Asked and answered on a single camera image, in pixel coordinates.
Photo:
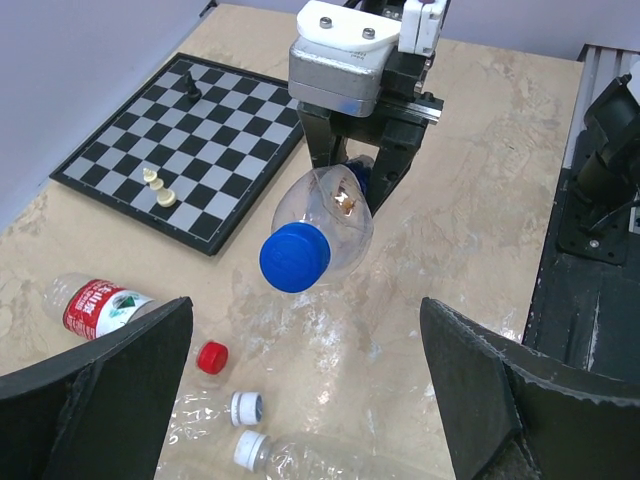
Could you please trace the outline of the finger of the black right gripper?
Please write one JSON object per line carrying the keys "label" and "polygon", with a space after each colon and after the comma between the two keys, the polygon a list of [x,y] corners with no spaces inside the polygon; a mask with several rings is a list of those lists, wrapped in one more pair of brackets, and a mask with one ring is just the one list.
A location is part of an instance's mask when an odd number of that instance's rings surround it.
{"label": "finger of the black right gripper", "polygon": [[300,102],[297,113],[304,130],[312,167],[317,169],[344,163],[345,139],[333,130],[333,112]]}
{"label": "finger of the black right gripper", "polygon": [[367,204],[372,215],[409,171],[424,135],[425,128],[420,125],[386,125],[367,187]]}

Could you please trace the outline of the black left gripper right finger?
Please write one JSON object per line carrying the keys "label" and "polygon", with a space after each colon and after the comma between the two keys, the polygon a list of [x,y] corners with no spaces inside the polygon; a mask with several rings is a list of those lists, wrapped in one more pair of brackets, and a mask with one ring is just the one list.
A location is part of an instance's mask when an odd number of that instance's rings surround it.
{"label": "black left gripper right finger", "polygon": [[423,298],[420,328],[458,479],[636,479],[638,386],[570,367]]}

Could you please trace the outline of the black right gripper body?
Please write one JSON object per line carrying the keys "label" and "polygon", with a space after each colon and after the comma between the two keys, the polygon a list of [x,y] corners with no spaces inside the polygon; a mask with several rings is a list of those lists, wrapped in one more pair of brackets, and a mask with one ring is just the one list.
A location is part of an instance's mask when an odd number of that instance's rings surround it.
{"label": "black right gripper body", "polygon": [[344,113],[338,106],[322,106],[318,98],[299,103],[329,109],[333,112],[331,124],[336,134],[379,148],[380,138],[387,124],[411,124],[425,128],[439,122],[444,101],[423,90],[424,81],[435,57],[421,57],[393,50],[381,77],[380,96],[370,114],[355,116]]}

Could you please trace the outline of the blue cap Pepsi bottle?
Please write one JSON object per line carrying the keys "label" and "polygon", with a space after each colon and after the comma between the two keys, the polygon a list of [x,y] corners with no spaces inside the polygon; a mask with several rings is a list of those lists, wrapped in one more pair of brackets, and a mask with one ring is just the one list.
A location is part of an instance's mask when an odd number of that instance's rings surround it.
{"label": "blue cap Pepsi bottle", "polygon": [[333,283],[351,274],[374,232],[366,193],[374,160],[359,155],[313,168],[280,200],[259,265],[266,281],[286,293]]}

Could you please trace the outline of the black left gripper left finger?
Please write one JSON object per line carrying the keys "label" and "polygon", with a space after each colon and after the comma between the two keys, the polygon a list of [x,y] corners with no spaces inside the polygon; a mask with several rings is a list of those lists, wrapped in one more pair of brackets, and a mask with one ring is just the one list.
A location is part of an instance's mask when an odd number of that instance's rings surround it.
{"label": "black left gripper left finger", "polygon": [[192,332],[181,297],[2,376],[2,478],[153,478]]}

